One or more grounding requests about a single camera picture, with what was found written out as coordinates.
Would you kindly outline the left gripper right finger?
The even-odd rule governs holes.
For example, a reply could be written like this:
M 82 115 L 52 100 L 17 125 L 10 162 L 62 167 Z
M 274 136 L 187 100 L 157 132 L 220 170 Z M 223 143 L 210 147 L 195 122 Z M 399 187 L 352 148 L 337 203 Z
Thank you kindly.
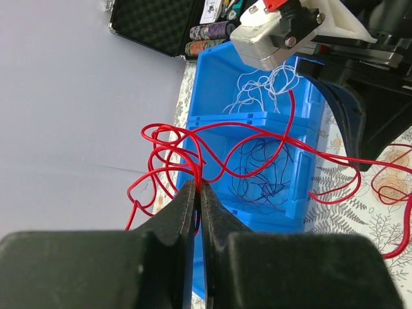
M 207 308 L 402 308 L 364 236 L 254 232 L 200 191 Z

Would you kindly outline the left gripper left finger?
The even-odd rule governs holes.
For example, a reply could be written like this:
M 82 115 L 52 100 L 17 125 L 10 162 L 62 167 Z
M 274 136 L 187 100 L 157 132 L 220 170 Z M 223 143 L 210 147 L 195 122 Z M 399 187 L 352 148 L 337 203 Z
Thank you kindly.
M 132 231 L 16 232 L 1 241 L 2 308 L 189 308 L 196 187 Z

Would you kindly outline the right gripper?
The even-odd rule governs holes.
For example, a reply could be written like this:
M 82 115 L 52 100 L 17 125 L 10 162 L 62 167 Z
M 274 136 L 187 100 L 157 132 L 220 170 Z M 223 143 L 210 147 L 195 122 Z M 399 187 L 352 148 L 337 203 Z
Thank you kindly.
M 411 127 L 411 1 L 302 1 L 324 17 L 298 72 L 326 99 L 349 157 L 376 160 Z

